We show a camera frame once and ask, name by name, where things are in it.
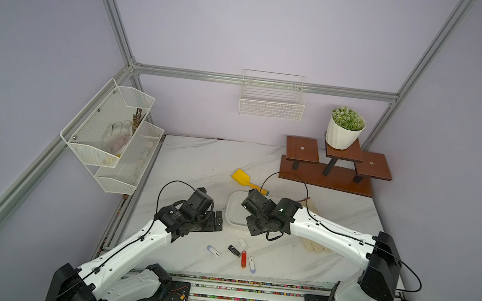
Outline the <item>white purple usb drive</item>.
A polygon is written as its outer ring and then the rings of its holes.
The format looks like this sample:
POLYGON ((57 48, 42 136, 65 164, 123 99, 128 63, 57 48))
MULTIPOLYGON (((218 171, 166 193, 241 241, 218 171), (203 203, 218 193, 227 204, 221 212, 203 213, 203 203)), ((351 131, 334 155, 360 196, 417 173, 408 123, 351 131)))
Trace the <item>white purple usb drive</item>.
POLYGON ((254 258, 253 257, 249 257, 248 258, 248 265, 249 265, 249 269, 250 269, 250 273, 251 274, 255 274, 256 273, 256 266, 255 266, 255 261, 254 261, 254 258))

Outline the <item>red usb drive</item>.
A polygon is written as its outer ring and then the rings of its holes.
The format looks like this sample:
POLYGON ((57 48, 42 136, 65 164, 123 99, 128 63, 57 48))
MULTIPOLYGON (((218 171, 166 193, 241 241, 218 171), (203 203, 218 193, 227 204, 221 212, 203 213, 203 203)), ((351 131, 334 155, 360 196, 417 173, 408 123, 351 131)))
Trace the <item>red usb drive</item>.
POLYGON ((247 252, 244 250, 241 252, 240 256, 241 260, 241 267, 242 269, 245 269, 247 267, 247 252))

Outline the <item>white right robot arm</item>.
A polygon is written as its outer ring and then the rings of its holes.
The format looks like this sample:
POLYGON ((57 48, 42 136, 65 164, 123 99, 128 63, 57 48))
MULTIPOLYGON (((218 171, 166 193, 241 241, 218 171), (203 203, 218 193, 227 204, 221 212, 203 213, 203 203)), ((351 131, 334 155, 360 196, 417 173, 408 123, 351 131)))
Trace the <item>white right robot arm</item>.
POLYGON ((346 281, 340 281, 331 292, 332 301, 394 301, 400 256, 393 238, 385 233, 364 234, 342 227, 313 214, 306 205, 288 198, 275 203, 256 189, 242 201, 249 213, 247 227, 252 236, 264 234, 296 235, 329 248, 358 267, 346 281))

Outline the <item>clear glass in shelf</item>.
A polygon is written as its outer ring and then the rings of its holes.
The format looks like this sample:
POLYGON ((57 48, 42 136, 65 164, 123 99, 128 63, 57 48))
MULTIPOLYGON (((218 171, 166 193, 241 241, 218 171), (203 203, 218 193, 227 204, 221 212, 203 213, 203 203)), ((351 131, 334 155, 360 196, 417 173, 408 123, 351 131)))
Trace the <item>clear glass in shelf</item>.
POLYGON ((102 138, 103 150, 119 157, 131 140, 133 135, 131 128, 132 121, 111 124, 102 138))

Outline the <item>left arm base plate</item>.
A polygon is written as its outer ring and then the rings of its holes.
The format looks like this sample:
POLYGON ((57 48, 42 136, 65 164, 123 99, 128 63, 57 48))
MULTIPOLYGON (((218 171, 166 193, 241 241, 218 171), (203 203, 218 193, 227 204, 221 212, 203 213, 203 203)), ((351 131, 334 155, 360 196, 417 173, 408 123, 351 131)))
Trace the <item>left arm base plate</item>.
POLYGON ((172 281, 162 285, 150 301, 187 301, 191 291, 189 282, 172 281))

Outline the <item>white pot green plant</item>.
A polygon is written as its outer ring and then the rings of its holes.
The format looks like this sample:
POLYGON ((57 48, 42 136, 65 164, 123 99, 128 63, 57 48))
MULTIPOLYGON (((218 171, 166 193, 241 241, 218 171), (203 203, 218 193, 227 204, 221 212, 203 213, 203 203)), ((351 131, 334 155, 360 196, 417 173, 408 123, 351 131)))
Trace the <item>white pot green plant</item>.
POLYGON ((351 108, 342 106, 333 109, 325 133, 326 143, 333 149, 346 150, 366 127, 367 123, 363 116, 351 108))

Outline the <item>white mesh two-tier shelf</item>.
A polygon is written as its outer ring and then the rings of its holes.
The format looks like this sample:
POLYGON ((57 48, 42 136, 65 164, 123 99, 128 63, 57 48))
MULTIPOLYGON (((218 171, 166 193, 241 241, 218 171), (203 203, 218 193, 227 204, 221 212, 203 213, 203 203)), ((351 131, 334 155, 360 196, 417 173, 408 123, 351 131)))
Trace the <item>white mesh two-tier shelf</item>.
POLYGON ((164 130, 150 120, 154 98, 111 79, 60 137, 101 189, 131 195, 164 130))

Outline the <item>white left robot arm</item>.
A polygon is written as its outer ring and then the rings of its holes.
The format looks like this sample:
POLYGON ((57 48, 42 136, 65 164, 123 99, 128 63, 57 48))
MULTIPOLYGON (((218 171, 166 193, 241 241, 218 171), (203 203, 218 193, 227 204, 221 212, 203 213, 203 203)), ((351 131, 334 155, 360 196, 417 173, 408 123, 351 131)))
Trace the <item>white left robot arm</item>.
POLYGON ((125 275, 153 252, 194 232, 220 232, 223 213, 204 188, 188 199, 161 207, 141 230, 94 260, 74 268, 61 266, 53 275, 45 301, 139 301, 164 298, 171 276, 159 264, 131 279, 125 275))

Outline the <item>white blue usb drive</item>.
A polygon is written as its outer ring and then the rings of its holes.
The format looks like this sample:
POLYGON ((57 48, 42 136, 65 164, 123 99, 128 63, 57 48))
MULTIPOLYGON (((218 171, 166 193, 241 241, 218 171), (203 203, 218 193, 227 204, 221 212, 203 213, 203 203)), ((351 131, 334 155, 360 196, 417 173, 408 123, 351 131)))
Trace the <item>white blue usb drive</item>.
POLYGON ((207 246, 207 250, 208 250, 211 254, 215 255, 216 257, 220 257, 220 252, 217 251, 212 245, 207 246))

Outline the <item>beige work glove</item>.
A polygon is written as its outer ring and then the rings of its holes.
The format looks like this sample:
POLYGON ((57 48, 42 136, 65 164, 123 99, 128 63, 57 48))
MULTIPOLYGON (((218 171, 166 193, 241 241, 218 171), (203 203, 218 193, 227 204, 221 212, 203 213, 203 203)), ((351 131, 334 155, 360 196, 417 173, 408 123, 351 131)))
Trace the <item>beige work glove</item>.
MULTIPOLYGON (((310 197, 306 198, 306 200, 302 202, 302 205, 304 207, 308 206, 308 209, 312 214, 315 214, 315 215, 319 214, 315 204, 313 203, 313 201, 310 197)), ((309 240, 307 238, 302 238, 302 242, 303 242, 304 247, 308 251, 314 252, 316 254, 321 254, 321 253, 330 254, 330 253, 332 253, 331 249, 327 248, 326 246, 323 246, 322 244, 316 243, 313 240, 309 240)))

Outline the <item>brown dried twigs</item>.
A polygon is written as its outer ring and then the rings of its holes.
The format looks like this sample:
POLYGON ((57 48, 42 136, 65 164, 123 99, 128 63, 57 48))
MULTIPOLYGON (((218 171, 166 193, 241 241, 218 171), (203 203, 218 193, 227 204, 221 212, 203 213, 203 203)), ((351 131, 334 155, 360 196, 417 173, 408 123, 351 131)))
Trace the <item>brown dried twigs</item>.
POLYGON ((142 108, 137 108, 135 114, 133 114, 133 120, 132 120, 132 133, 136 133, 137 129, 143 123, 143 120, 145 118, 145 114, 142 108))

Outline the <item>white plastic storage box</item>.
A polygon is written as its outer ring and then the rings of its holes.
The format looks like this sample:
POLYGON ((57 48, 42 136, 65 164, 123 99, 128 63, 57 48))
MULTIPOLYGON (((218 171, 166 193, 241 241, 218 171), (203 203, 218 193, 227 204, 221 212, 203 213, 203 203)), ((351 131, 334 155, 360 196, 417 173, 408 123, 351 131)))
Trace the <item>white plastic storage box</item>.
POLYGON ((235 191, 230 195, 225 209, 225 219, 230 225, 248 229, 246 220, 250 213, 242 206, 248 196, 247 191, 235 191))

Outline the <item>black usb drive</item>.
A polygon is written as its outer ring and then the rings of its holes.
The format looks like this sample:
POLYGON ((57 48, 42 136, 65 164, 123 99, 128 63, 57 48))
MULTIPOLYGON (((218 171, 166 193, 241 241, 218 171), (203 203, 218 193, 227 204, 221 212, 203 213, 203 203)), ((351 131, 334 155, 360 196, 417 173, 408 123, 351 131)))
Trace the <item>black usb drive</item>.
POLYGON ((228 247, 228 250, 229 250, 233 255, 235 255, 236 257, 241 257, 240 251, 238 251, 233 245, 230 245, 230 246, 228 247))

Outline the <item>yellow plastic toy shovel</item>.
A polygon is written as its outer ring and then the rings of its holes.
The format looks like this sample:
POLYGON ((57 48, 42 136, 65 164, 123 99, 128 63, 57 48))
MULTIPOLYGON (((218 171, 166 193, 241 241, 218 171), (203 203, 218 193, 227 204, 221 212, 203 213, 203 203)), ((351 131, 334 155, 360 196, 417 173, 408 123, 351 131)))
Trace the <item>yellow plastic toy shovel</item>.
POLYGON ((251 187, 252 189, 256 189, 257 191, 259 191, 262 195, 264 196, 267 196, 269 195, 269 191, 265 190, 265 189, 262 189, 261 187, 259 186, 256 186, 255 184, 253 184, 251 181, 250 181, 250 177, 249 175, 244 172, 242 169, 237 169, 233 175, 232 175, 232 178, 238 183, 240 184, 241 186, 244 186, 244 187, 251 187))

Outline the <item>brown wooden tiered stand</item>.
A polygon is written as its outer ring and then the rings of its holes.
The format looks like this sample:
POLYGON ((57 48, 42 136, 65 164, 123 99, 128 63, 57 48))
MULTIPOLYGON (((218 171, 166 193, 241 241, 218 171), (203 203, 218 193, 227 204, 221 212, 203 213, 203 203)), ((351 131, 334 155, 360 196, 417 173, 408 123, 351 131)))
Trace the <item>brown wooden tiered stand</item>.
POLYGON ((369 198, 374 196, 371 180, 393 178, 385 155, 362 150, 358 140, 345 150, 327 144, 327 163, 320 161, 317 144, 315 139, 288 136, 279 177, 369 198))

